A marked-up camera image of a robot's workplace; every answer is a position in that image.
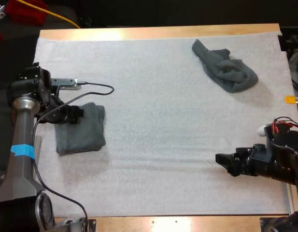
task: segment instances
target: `gray cloth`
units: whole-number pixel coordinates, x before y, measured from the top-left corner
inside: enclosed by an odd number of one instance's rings
[[[103,135],[105,108],[93,102],[80,106],[84,117],[76,124],[55,125],[57,153],[60,155],[98,151],[106,144]]]
[[[258,82],[256,73],[242,60],[230,59],[227,49],[210,51],[196,40],[192,50],[200,58],[206,74],[227,92],[241,92]]]

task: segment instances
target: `folded gray towel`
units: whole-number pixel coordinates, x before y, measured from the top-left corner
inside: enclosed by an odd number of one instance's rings
[[[227,92],[241,92],[258,82],[256,73],[242,60],[230,59],[227,49],[210,51],[196,40],[192,50],[200,58],[206,74]]]
[[[76,124],[55,125],[57,153],[60,155],[98,151],[106,144],[103,135],[105,108],[93,102],[80,106],[84,117]]]

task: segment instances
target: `wooden table edge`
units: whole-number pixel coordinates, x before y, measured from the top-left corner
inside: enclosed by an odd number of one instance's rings
[[[243,35],[280,31],[279,24],[240,24],[153,28],[102,28],[41,30],[40,38],[69,41],[113,41]]]

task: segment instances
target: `black cable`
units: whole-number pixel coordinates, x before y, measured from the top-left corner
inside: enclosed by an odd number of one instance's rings
[[[80,206],[80,208],[83,210],[83,212],[84,212],[84,214],[85,214],[85,232],[87,232],[87,227],[88,227],[88,217],[87,217],[87,212],[86,212],[86,210],[85,210],[85,207],[84,207],[81,203],[79,203],[79,202],[73,200],[72,198],[69,198],[69,197],[67,197],[67,196],[64,196],[64,195],[62,195],[62,194],[60,194],[60,193],[58,193],[58,192],[55,192],[55,191],[52,190],[51,188],[49,188],[49,187],[43,182],[43,179],[42,179],[42,177],[41,177],[41,175],[40,175],[40,173],[39,173],[39,171],[38,171],[37,164],[36,164],[36,161],[35,161],[35,160],[33,160],[33,166],[34,166],[36,175],[37,175],[37,177],[38,177],[38,179],[39,179],[39,182],[41,183],[41,185],[42,185],[46,190],[48,190],[49,192],[51,192],[51,193],[53,193],[53,194],[55,194],[55,195],[57,195],[57,196],[59,196],[59,197],[61,197],[61,198],[64,198],[64,199],[66,199],[66,200],[68,200],[68,201],[70,201],[70,202],[72,202],[72,203],[75,203],[75,204],[77,204],[78,206]]]
[[[55,109],[49,111],[47,114],[45,114],[45,115],[43,115],[42,117],[40,117],[40,118],[36,121],[36,123],[35,123],[35,125],[34,125],[33,135],[32,135],[32,141],[31,141],[31,146],[34,146],[34,143],[35,143],[35,134],[36,134],[36,129],[37,129],[38,124],[40,123],[40,121],[41,121],[43,118],[45,118],[45,117],[48,116],[49,114],[52,114],[54,111],[60,109],[61,107],[65,106],[65,105],[68,105],[68,104],[70,104],[70,103],[72,103],[72,102],[74,102],[74,101],[78,100],[79,98],[82,98],[82,97],[84,97],[84,96],[86,96],[86,95],[93,94],[93,95],[103,95],[103,96],[105,96],[105,95],[109,95],[109,94],[113,93],[113,91],[114,91],[114,88],[113,88],[112,86],[103,85],[103,84],[96,84],[96,85],[105,86],[105,87],[110,87],[112,90],[111,90],[110,92],[108,92],[108,93],[97,93],[97,92],[88,92],[88,93],[84,93],[84,94],[79,95],[78,97],[76,97],[76,98],[74,98],[74,99],[72,99],[72,100],[70,100],[70,101],[68,101],[68,102],[66,102],[66,103],[64,103],[64,104],[62,104],[62,105],[60,105],[60,106],[58,106],[57,108],[55,108]],[[69,198],[69,197],[66,197],[66,196],[64,196],[64,195],[62,195],[62,194],[60,194],[60,193],[58,193],[58,192],[55,192],[54,190],[52,190],[51,188],[49,188],[49,187],[43,182],[43,179],[42,179],[42,177],[41,177],[41,175],[40,175],[40,173],[39,173],[39,171],[38,171],[38,167],[37,167],[37,164],[36,164],[36,161],[35,161],[35,160],[33,161],[33,166],[34,166],[36,175],[37,175],[37,177],[38,177],[38,179],[39,179],[41,185],[42,185],[46,190],[48,190],[49,192],[51,192],[51,193],[53,193],[53,194],[55,194],[55,195],[57,195],[57,196],[59,196],[59,197],[61,197],[61,198],[64,198],[64,199],[66,199],[66,200],[68,200],[68,201],[70,201],[70,202],[73,202],[73,203],[75,203],[75,204],[77,204],[78,206],[81,207],[81,209],[83,210],[83,212],[84,212],[84,214],[85,214],[85,232],[87,232],[87,228],[88,228],[88,217],[87,217],[87,212],[86,212],[84,206],[83,206],[82,204],[80,204],[79,202],[77,202],[77,201],[75,201],[75,200],[73,200],[73,199],[71,199],[71,198]]]
[[[79,95],[78,97],[76,97],[76,98],[74,98],[74,99],[72,99],[72,100],[70,100],[70,101],[68,101],[68,102],[66,102],[66,103],[64,103],[64,104],[62,104],[62,105],[60,105],[60,106],[58,106],[57,108],[54,108],[53,110],[50,110],[48,113],[46,113],[46,114],[44,114],[43,116],[41,116],[41,117],[36,121],[36,123],[35,123],[35,125],[34,125],[31,145],[34,146],[34,143],[35,143],[35,133],[36,133],[36,128],[37,128],[38,124],[40,123],[40,121],[41,121],[43,118],[45,118],[45,117],[47,117],[48,115],[52,114],[54,111],[60,109],[61,107],[65,106],[65,105],[68,105],[68,104],[74,102],[75,100],[78,100],[79,98],[82,98],[82,97],[84,97],[84,96],[86,96],[86,95],[90,95],[90,94],[92,94],[92,95],[102,95],[102,96],[106,96],[106,95],[112,94],[113,91],[114,91],[114,88],[113,88],[112,86],[109,86],[109,87],[110,87],[112,90],[111,90],[110,92],[108,92],[108,93],[88,92],[88,93],[81,94],[81,95]]]
[[[61,86],[58,86],[58,87],[57,87],[56,97],[58,97],[58,94],[59,94],[59,92],[60,92],[60,87],[61,87]]]
[[[94,85],[94,86],[103,86],[103,87],[108,87],[111,88],[112,90],[109,92],[109,94],[111,94],[114,91],[114,88],[112,86],[109,85],[104,85],[104,84],[97,84],[97,83],[92,83],[92,82],[86,82],[86,81],[78,81],[77,85],[81,86],[81,85]]]

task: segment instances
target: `metal bracket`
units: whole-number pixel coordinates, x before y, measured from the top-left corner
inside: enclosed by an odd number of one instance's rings
[[[80,90],[81,86],[77,82],[78,79],[51,78],[52,92],[55,93],[58,87],[60,90]]]
[[[288,203],[289,215],[293,214],[295,211],[298,211],[298,192],[295,185],[285,184],[286,185],[286,196]]]
[[[90,232],[97,232],[96,224],[97,224],[96,219],[89,219]]]
[[[265,231],[265,227],[271,222],[271,220],[276,219],[276,217],[261,217],[259,219],[260,224],[260,232],[268,232]]]

